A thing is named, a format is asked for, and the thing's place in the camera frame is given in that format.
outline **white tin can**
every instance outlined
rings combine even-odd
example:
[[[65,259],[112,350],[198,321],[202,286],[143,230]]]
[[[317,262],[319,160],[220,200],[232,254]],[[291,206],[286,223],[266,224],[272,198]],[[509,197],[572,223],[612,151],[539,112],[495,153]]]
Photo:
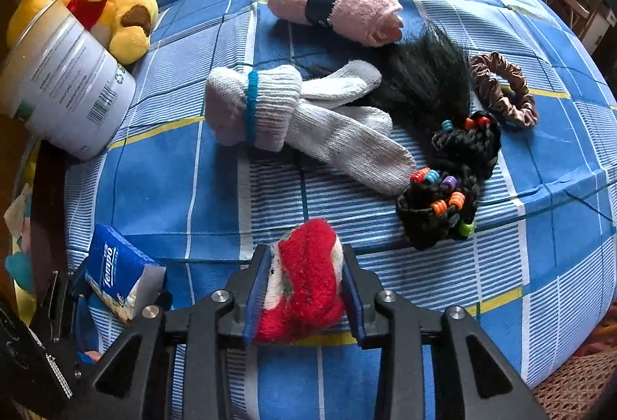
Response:
[[[0,107],[35,135],[87,160],[120,127],[135,80],[55,0],[34,18],[0,70]]]

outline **can rim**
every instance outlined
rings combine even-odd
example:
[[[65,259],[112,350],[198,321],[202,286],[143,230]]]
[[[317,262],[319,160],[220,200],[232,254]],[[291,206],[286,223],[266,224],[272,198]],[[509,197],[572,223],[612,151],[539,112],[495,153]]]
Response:
[[[13,47],[10,49],[10,51],[8,52],[7,56],[4,58],[4,60],[2,61],[2,64],[0,64],[0,82],[2,81],[2,75],[4,74],[4,69],[6,68],[6,65],[8,64],[8,61],[10,61],[10,59],[12,58],[12,56],[15,54],[15,50],[17,50],[17,48],[19,47],[19,45],[22,43],[22,41],[24,40],[25,35],[30,31],[30,29],[32,29],[32,27],[34,26],[34,24],[43,16],[43,14],[49,9],[51,8],[57,1],[60,0],[53,0],[50,3],[47,4],[47,6],[45,6],[42,10],[40,10],[35,17],[30,21],[30,23],[26,26],[26,28],[22,31],[22,33],[19,36],[19,39],[17,39],[17,42],[13,45]]]

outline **scrunchie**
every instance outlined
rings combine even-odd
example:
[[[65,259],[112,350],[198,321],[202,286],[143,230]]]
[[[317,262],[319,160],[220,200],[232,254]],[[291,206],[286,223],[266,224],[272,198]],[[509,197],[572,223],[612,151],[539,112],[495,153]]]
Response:
[[[471,59],[476,92],[489,109],[503,115],[514,124],[526,128],[538,124],[536,100],[529,92],[527,79],[518,65],[509,63],[499,53],[477,55]],[[504,96],[501,84],[492,74],[506,79],[514,91],[514,105]]]

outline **tempo tissue packet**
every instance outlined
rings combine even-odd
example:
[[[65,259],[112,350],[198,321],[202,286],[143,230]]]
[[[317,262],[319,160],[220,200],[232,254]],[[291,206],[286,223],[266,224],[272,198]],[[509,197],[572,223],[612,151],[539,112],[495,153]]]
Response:
[[[165,267],[130,244],[113,227],[96,224],[86,278],[95,293],[124,322],[153,303],[165,280]]]

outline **tablecloth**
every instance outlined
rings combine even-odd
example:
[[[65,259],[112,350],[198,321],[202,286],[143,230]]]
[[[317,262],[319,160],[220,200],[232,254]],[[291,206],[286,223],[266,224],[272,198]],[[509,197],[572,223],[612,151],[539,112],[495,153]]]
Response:
[[[615,295],[617,103],[578,38],[540,0],[400,0],[405,37],[427,19],[470,53],[518,64],[540,123],[504,127],[476,232],[465,242],[409,248],[391,200],[301,153],[221,147],[204,122],[213,67],[334,67],[368,52],[327,30],[277,20],[266,0],[158,0],[152,46],[109,150],[66,177],[70,265],[93,224],[110,224],[167,265],[174,307],[214,289],[302,221],[324,217],[364,268],[414,303],[458,303],[476,316],[533,387],[572,354]],[[401,129],[393,138],[421,166]],[[121,331],[92,302],[101,349]],[[229,352],[237,418],[372,418],[379,352],[361,351],[344,321],[296,346]],[[174,415],[180,415],[183,350]],[[427,371],[427,418],[434,416]]]

